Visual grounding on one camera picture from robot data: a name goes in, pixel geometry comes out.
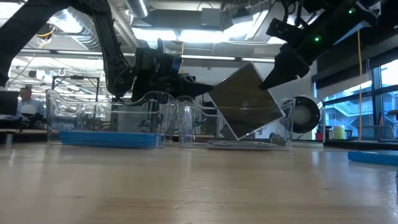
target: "red object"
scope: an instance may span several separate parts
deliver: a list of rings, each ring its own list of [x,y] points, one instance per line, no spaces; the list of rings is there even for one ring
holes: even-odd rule
[[[315,140],[323,141],[323,133],[315,133]]]

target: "computer monitor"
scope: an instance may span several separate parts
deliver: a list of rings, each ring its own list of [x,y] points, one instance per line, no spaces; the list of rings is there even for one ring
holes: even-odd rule
[[[17,91],[0,91],[0,114],[1,115],[13,115],[17,114],[18,108],[18,96]]]

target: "blue object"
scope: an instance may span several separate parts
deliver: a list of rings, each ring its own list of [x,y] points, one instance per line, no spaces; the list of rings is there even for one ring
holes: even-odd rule
[[[60,131],[62,144],[99,147],[157,147],[160,134],[117,133],[105,131]]]
[[[350,151],[348,159],[356,162],[398,166],[398,151]]]

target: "ceiling duct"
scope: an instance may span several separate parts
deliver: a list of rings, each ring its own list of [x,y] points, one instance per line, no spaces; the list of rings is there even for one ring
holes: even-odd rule
[[[50,21],[62,31],[73,34],[71,38],[88,50],[101,51],[94,22],[87,15],[69,7],[56,12]]]
[[[127,8],[134,18],[142,19],[149,14],[149,4],[146,0],[127,0]]]

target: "square tinted plate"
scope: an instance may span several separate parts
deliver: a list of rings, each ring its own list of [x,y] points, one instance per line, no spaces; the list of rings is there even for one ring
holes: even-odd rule
[[[284,116],[271,94],[258,88],[261,83],[260,74],[249,63],[209,92],[237,139]]]

